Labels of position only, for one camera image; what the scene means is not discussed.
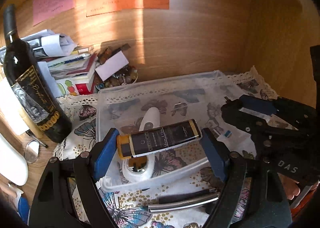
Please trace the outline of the right hand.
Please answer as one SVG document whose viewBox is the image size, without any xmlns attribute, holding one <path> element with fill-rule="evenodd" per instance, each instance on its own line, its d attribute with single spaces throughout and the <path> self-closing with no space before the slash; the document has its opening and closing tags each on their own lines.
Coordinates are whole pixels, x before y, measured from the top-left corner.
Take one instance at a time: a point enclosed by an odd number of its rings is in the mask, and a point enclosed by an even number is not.
<svg viewBox="0 0 320 228">
<path fill-rule="evenodd" d="M 292 200 L 294 197 L 300 194 L 300 188 L 298 187 L 298 182 L 284 176 L 283 174 L 278 174 L 280 181 L 282 182 L 285 194 L 288 200 Z"/>
</svg>

